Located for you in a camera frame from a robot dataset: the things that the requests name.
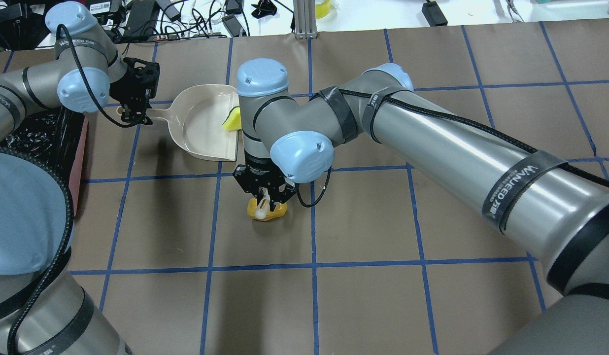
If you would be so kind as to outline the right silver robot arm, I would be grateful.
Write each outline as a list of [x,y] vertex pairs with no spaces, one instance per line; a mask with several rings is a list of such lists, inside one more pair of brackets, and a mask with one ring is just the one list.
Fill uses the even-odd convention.
[[233,176],[271,209],[330,170],[335,148],[366,134],[541,261],[562,297],[494,355],[609,355],[609,180],[415,94],[397,64],[371,68],[301,106],[287,69],[237,71],[244,165]]

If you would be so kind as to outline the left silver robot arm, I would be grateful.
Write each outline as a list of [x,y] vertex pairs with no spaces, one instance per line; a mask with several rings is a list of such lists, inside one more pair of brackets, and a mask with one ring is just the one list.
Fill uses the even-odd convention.
[[0,74],[0,355],[131,355],[67,269],[68,177],[2,142],[32,114],[103,112],[110,98],[123,110],[118,127],[152,124],[146,112],[160,66],[123,58],[80,2],[56,4],[45,24],[56,38],[54,60]]

